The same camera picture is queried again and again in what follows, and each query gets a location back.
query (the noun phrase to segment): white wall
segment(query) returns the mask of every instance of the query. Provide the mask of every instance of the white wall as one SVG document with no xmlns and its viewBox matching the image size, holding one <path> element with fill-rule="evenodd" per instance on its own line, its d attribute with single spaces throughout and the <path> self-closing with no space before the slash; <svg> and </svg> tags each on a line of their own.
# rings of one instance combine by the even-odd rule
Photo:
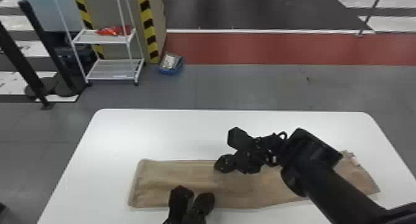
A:
<svg viewBox="0 0 416 224">
<path fill-rule="evenodd" d="M 64 25 L 53 0 L 28 0 L 45 31 L 64 31 Z M 70 31 L 81 29 L 80 14 L 75 0 L 58 0 Z"/>
</svg>

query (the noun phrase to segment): black stanchion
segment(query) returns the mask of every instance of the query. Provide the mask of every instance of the black stanchion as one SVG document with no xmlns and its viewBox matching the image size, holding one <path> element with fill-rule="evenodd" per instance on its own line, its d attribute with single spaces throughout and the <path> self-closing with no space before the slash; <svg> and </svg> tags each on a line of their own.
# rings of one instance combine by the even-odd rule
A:
<svg viewBox="0 0 416 224">
<path fill-rule="evenodd" d="M 0 223 L 3 219 L 4 213 L 6 212 L 6 206 L 0 202 Z"/>
<path fill-rule="evenodd" d="M 376 7 L 377 7 L 377 5 L 378 5 L 378 3 L 380 2 L 380 0 L 376 0 L 374 3 L 373 3 L 373 6 L 371 7 L 371 9 L 370 9 L 370 11 L 369 11 L 369 13 L 368 13 L 368 15 L 367 15 L 367 17 L 365 17 L 365 20 L 364 20 L 364 24 L 365 25 L 367 25 L 368 24 L 368 21 L 370 20 L 370 18 L 374 15 L 374 11 L 376 10 Z M 357 33 L 357 36 L 358 37 L 362 37 L 363 36 L 363 31 L 364 31 L 364 28 L 361 28 L 360 29 L 360 31 Z"/>
<path fill-rule="evenodd" d="M 76 79 L 71 77 L 67 68 L 60 60 L 58 54 L 55 52 L 53 44 L 45 33 L 43 27 L 39 23 L 38 18 L 33 11 L 32 5 L 27 0 L 19 1 L 20 9 L 27 16 L 29 22 L 35 29 L 36 33 L 39 36 L 39 39 L 42 41 L 46 50 L 48 51 L 51 59 L 53 60 L 60 76 L 58 77 L 58 84 L 55 86 L 55 93 L 61 97 L 71 97 L 74 95 L 80 94 L 85 88 L 85 82 L 82 79 Z"/>
<path fill-rule="evenodd" d="M 53 92 L 56 81 L 53 78 L 39 79 L 35 70 L 29 64 L 25 56 L 20 52 L 19 47 L 9 35 L 3 24 L 0 22 L 0 46 L 4 54 L 9 58 L 17 71 L 27 82 L 25 94 L 29 97 L 37 97 L 43 103 L 43 109 L 50 109 L 53 103 L 50 103 L 45 95 Z"/>
</svg>

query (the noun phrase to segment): white table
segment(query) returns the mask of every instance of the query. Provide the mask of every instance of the white table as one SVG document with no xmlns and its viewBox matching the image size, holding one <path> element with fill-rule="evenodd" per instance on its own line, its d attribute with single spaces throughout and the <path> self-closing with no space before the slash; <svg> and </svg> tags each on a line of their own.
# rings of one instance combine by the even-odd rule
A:
<svg viewBox="0 0 416 224">
<path fill-rule="evenodd" d="M 252 136 L 302 127 L 337 150 L 353 152 L 386 208 L 416 201 L 416 180 L 375 121 L 365 113 L 300 111 L 101 110 L 88 126 L 39 224 L 162 224 L 167 209 L 127 205 L 137 162 L 217 159 L 238 126 Z M 211 223 L 329 223 L 309 201 L 249 212 L 214 210 Z"/>
</svg>

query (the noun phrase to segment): red floor stripe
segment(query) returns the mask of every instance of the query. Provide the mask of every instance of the red floor stripe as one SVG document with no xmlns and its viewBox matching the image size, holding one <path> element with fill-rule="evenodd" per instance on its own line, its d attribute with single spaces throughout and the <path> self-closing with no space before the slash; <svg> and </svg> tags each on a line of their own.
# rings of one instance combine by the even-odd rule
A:
<svg viewBox="0 0 416 224">
<path fill-rule="evenodd" d="M 165 49 L 187 64 L 416 66 L 416 34 L 169 33 Z"/>
</svg>

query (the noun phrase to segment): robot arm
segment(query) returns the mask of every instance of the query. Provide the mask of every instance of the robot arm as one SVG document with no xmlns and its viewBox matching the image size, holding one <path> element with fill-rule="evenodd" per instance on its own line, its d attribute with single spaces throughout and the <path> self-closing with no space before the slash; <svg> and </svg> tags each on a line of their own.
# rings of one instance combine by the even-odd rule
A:
<svg viewBox="0 0 416 224">
<path fill-rule="evenodd" d="M 227 143 L 237 152 L 221 156 L 216 170 L 253 174 L 264 164 L 281 165 L 285 184 L 309 197 L 333 224 L 416 223 L 416 203 L 391 210 L 380 207 L 334 171 L 342 154 L 306 130 L 297 129 L 287 139 L 284 132 L 252 138 L 234 128 Z"/>
</svg>

